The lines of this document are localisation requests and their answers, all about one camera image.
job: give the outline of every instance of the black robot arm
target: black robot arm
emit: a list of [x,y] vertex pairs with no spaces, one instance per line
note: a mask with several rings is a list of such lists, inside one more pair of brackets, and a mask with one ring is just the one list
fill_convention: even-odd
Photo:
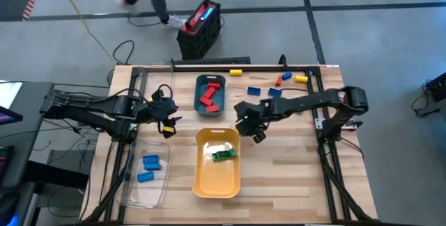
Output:
[[254,105],[242,101],[234,109],[237,111],[236,128],[242,136],[254,136],[256,143],[266,138],[263,131],[268,129],[271,121],[280,121],[290,117],[293,113],[312,110],[319,107],[334,107],[337,113],[323,121],[321,135],[324,138],[338,140],[341,127],[353,115],[364,114],[369,106],[365,91],[354,86],[341,89],[328,89],[321,93],[299,98],[272,98],[261,100]]
[[[45,97],[40,113],[46,119],[72,119],[103,129],[112,140],[128,143],[136,140],[136,125],[141,123],[158,122],[158,130],[165,138],[175,135],[175,123],[181,117],[169,119],[169,115],[177,109],[175,102],[164,97],[160,89],[150,101],[136,96],[99,97],[53,90]],[[113,120],[99,114],[106,114]]]

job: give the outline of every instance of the transparent tray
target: transparent tray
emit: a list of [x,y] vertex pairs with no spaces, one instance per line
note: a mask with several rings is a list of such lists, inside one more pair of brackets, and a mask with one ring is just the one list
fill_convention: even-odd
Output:
[[[164,189],[167,184],[171,162],[171,153],[168,144],[137,140],[130,147],[134,157],[129,161],[124,178],[116,200],[120,205],[139,209],[154,209],[164,198]],[[161,170],[154,170],[155,179],[140,183],[137,175],[147,172],[143,168],[142,158],[145,155],[157,154],[160,157]]]

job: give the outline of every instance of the red block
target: red block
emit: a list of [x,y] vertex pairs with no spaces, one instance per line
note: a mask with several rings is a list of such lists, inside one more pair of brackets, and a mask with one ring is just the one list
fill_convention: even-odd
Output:
[[210,99],[210,98],[212,98],[212,96],[214,96],[214,93],[216,92],[217,90],[215,90],[215,88],[213,88],[213,87],[211,87],[211,88],[209,88],[205,93],[204,93],[204,97],[206,97],[206,98],[208,98],[208,99]]
[[207,112],[218,112],[220,108],[218,105],[211,105],[210,107],[206,107]]
[[210,106],[212,105],[212,100],[209,100],[208,98],[202,96],[200,98],[200,102],[203,103],[204,105]]
[[281,83],[282,83],[282,77],[279,75],[279,77],[277,78],[275,86],[280,86]]
[[209,82],[209,83],[208,83],[208,88],[211,88],[211,87],[213,87],[213,88],[215,88],[215,89],[217,89],[217,90],[220,90],[220,83],[217,83],[217,82]]

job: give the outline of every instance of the wooden tabletop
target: wooden tabletop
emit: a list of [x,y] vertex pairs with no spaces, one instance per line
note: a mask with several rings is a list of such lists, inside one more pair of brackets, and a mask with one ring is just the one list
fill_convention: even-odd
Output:
[[[131,70],[132,66],[116,67],[109,94],[129,86]],[[321,73],[325,89],[344,85],[339,67],[321,66]],[[174,90],[175,103],[179,106],[173,116],[183,118],[177,123],[177,135],[168,140],[158,133],[155,124],[140,125],[138,140],[164,142],[170,146],[171,168],[163,202],[155,209],[127,208],[124,223],[330,222],[310,111],[301,115],[293,114],[288,119],[271,123],[266,131],[266,139],[260,144],[255,144],[251,137],[240,138],[241,189],[234,198],[206,199],[197,197],[192,192],[197,157],[195,135],[198,130],[235,128],[236,112],[233,106],[242,100],[258,103],[260,99],[267,98],[268,89],[274,86],[279,75],[244,72],[241,77],[230,77],[228,73],[215,73],[226,78],[225,111],[219,118],[203,118],[193,107],[195,80],[201,74],[208,73],[148,74],[146,97],[160,84],[170,84]],[[261,87],[261,96],[247,96],[249,86]],[[305,84],[295,83],[293,80],[282,82],[281,87],[307,89]],[[307,94],[301,91],[283,93],[283,97],[287,98],[303,95]],[[343,132],[342,136],[358,144],[355,133]],[[102,133],[99,136],[91,166],[91,195],[84,217],[87,217],[100,201],[100,188],[110,143],[107,134]],[[337,149],[346,189],[363,210],[375,218],[375,206],[360,153],[343,142],[337,142]],[[116,145],[109,159],[104,193],[109,188],[115,155]],[[342,218],[339,194],[336,188],[333,190],[337,214]],[[114,201],[112,218],[116,218],[118,211],[116,199]]]

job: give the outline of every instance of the shoe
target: shoe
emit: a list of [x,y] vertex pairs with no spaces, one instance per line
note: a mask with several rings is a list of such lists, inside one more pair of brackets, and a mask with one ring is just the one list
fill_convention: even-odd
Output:
[[176,17],[175,15],[169,15],[169,21],[167,24],[162,23],[162,25],[166,28],[181,29],[185,23],[185,19]]
[[115,3],[120,5],[122,8],[126,9],[131,14],[136,14],[137,13],[136,6],[135,5],[130,5],[130,4],[126,3],[125,0],[115,0]]

